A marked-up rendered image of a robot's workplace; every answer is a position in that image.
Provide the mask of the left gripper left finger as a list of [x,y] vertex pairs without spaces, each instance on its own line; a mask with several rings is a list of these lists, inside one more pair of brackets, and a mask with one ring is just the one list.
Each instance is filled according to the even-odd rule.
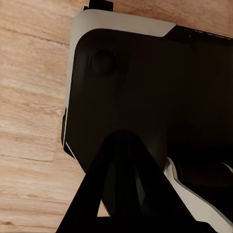
[[[97,216],[110,162],[116,160],[116,214]],[[130,233],[122,130],[108,134],[56,233]]]

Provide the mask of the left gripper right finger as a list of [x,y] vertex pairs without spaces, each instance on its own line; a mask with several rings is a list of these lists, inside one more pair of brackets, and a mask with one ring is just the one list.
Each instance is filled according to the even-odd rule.
[[[141,138],[122,130],[130,233],[203,233]],[[135,163],[152,216],[141,214]]]

